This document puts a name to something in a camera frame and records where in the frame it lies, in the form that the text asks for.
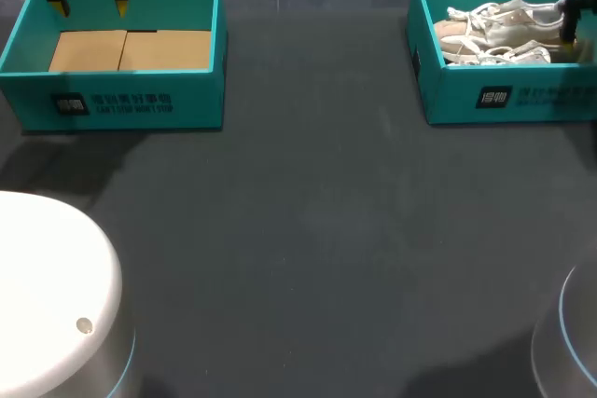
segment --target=teal shoe box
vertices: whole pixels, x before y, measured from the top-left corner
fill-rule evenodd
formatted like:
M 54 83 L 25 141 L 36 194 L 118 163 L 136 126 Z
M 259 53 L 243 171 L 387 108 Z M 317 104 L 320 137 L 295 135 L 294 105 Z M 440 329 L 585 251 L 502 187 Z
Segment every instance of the teal shoe box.
M 220 128 L 228 32 L 222 0 L 68 0 L 63 18 L 46 0 L 25 0 L 0 58 L 0 89 L 24 131 Z M 49 72 L 61 32 L 211 32 L 209 67 L 198 70 Z
M 410 0 L 407 36 L 430 124 L 593 120 L 597 65 L 448 66 L 433 25 L 447 8 L 470 11 L 508 0 Z M 549 3 L 558 0 L 525 0 Z M 583 13 L 578 36 L 597 41 L 597 17 Z

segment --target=white shoe pair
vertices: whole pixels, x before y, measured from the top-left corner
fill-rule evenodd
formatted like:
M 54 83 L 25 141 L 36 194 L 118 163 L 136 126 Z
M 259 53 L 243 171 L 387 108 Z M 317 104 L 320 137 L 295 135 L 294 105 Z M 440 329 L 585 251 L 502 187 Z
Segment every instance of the white shoe pair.
M 570 49 L 560 40 L 562 3 L 511 0 L 472 11 L 450 7 L 450 19 L 434 28 L 444 58 L 453 64 L 592 62 L 591 42 L 581 41 Z

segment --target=cardboard piece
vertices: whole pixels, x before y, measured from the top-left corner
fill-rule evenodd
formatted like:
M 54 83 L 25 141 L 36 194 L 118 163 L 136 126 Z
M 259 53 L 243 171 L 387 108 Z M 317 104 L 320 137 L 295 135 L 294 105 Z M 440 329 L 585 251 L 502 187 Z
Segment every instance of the cardboard piece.
M 50 72 L 117 71 L 127 32 L 62 32 Z
M 208 69 L 211 32 L 129 32 L 120 70 Z

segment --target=white sneaker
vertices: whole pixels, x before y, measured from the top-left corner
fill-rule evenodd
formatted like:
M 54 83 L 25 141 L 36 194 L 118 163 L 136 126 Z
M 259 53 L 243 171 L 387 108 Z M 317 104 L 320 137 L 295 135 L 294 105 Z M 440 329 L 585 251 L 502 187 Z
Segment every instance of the white sneaker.
M 528 4 L 511 0 L 484 4 L 472 11 L 448 8 L 448 21 L 434 26 L 444 58 L 451 62 L 475 62 L 473 44 L 481 51 L 517 48 L 529 41 L 560 43 L 562 1 L 555 4 Z
M 449 65 L 505 65 L 505 64 L 549 64 L 549 51 L 536 41 L 529 41 L 518 48 L 498 47 L 482 51 L 471 48 L 475 52 L 475 60 L 453 62 Z

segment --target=dark gray table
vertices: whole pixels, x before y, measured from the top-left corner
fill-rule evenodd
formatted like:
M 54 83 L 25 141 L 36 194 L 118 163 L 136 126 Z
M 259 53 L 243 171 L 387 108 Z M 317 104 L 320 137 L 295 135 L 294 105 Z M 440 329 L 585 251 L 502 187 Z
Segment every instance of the dark gray table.
M 591 125 L 429 127 L 407 0 L 226 1 L 221 132 L 24 137 L 0 102 L 0 188 L 118 249 L 145 396 L 535 398 L 530 331 L 597 241 Z

